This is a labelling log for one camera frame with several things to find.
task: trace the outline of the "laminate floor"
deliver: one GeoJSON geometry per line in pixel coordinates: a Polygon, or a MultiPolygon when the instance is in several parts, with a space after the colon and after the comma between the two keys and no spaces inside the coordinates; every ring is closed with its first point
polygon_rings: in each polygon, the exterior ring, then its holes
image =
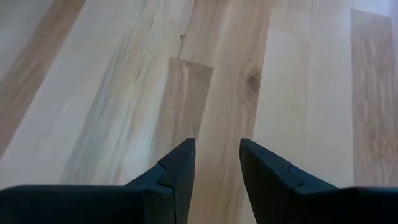
{"type": "Polygon", "coordinates": [[[396,0],[2,0],[0,188],[122,185],[187,137],[189,223],[254,223],[251,138],[398,186],[396,0]]]}

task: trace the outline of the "light wood plank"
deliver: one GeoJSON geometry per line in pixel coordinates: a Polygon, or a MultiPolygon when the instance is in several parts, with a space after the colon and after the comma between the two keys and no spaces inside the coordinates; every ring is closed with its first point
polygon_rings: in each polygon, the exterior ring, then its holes
{"type": "Polygon", "coordinates": [[[262,0],[209,2],[208,7],[215,4],[222,6],[217,16],[205,17],[207,11],[202,9],[206,6],[196,8],[194,14],[202,14],[195,18],[206,19],[202,23],[212,24],[208,31],[216,32],[201,34],[191,26],[186,36],[193,32],[192,35],[208,40],[216,34],[214,49],[190,55],[193,61],[203,59],[214,66],[197,139],[190,223],[240,221],[244,187],[239,140],[252,136],[271,7],[262,0]]]}

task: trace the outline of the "wood grain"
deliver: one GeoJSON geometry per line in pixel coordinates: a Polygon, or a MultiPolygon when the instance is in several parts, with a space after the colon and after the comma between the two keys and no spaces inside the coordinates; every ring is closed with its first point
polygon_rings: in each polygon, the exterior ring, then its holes
{"type": "Polygon", "coordinates": [[[84,0],[56,0],[0,83],[0,156],[69,33],[84,0]]]}
{"type": "Polygon", "coordinates": [[[54,0],[0,1],[0,81],[29,43],[54,0]]]}
{"type": "Polygon", "coordinates": [[[354,171],[357,185],[397,185],[391,19],[352,10],[354,171]]]}
{"type": "Polygon", "coordinates": [[[170,59],[169,74],[154,135],[155,157],[164,157],[188,137],[197,138],[213,69],[170,59]]]}
{"type": "Polygon", "coordinates": [[[212,26],[202,33],[190,26],[186,38],[199,35],[207,40],[211,37],[210,44],[215,40],[214,47],[207,52],[183,54],[188,55],[184,60],[191,57],[191,61],[204,60],[206,65],[214,66],[197,139],[189,222],[237,223],[244,190],[239,140],[252,136],[271,6],[268,1],[261,0],[207,3],[208,7],[222,9],[213,8],[219,14],[205,17],[202,13],[206,11],[202,10],[206,6],[197,7],[194,15],[202,15],[194,16],[192,24],[199,22],[196,19],[206,19],[202,23],[212,26]]]}

